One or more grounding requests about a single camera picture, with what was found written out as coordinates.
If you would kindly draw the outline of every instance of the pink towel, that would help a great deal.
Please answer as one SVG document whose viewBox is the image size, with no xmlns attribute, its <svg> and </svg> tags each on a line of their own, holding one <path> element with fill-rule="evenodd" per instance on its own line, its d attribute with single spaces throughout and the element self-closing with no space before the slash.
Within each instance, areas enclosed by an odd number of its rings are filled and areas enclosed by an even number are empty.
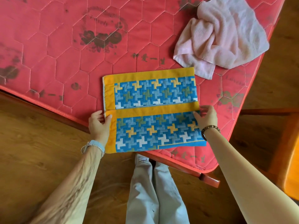
<svg viewBox="0 0 299 224">
<path fill-rule="evenodd" d="M 183 30 L 174 60 L 212 79 L 215 65 L 234 68 L 269 49 L 266 32 L 245 0 L 203 1 Z"/>
</svg>

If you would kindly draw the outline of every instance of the brown wood floor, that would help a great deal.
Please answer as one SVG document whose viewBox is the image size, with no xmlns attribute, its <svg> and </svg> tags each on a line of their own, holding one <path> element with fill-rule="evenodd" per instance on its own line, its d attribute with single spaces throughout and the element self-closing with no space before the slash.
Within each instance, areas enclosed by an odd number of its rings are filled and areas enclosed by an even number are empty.
<svg viewBox="0 0 299 224">
<path fill-rule="evenodd" d="M 299 0 L 286 0 L 243 108 L 299 107 Z M 283 126 L 280 117 L 239 117 L 231 143 L 266 169 Z M 0 223 L 21 223 L 80 158 L 89 135 L 0 100 Z M 133 154 L 101 161 L 84 223 L 124 223 Z M 190 223 L 244 223 L 220 168 L 218 189 L 171 169 Z"/>
</svg>

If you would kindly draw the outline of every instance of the pant leg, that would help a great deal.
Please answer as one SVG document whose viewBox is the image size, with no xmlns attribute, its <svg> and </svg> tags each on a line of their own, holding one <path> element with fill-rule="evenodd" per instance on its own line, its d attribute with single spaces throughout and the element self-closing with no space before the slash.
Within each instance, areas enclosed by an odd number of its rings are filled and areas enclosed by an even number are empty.
<svg viewBox="0 0 299 224">
<path fill-rule="evenodd" d="M 158 224 L 159 202 L 152 184 L 152 165 L 140 162 L 131 180 L 126 224 Z"/>
<path fill-rule="evenodd" d="M 186 206 L 171 177 L 168 166 L 156 163 L 155 190 L 159 201 L 159 224 L 189 224 Z"/>
</svg>

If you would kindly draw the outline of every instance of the red mattress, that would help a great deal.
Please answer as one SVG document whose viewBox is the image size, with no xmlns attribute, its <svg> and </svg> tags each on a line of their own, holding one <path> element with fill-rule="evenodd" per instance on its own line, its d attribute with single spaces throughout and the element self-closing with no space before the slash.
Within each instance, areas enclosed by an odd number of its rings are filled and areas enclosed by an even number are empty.
<svg viewBox="0 0 299 224">
<path fill-rule="evenodd" d="M 102 77 L 181 67 L 177 39 L 203 0 L 0 0 L 0 89 L 88 125 L 103 109 Z M 271 36 L 284 0 L 247 0 Z M 196 76 L 201 105 L 213 105 L 229 139 L 262 57 L 212 80 Z M 210 148 L 177 147 L 155 156 L 206 173 Z"/>
</svg>

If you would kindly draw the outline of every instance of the white pants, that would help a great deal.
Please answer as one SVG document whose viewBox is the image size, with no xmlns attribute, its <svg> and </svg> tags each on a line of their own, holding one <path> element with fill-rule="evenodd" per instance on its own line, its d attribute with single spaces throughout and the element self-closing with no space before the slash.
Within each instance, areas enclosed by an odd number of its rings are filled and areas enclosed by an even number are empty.
<svg viewBox="0 0 299 224">
<path fill-rule="evenodd" d="M 137 163 L 131 180 L 126 224 L 189 224 L 186 206 L 168 166 Z"/>
</svg>

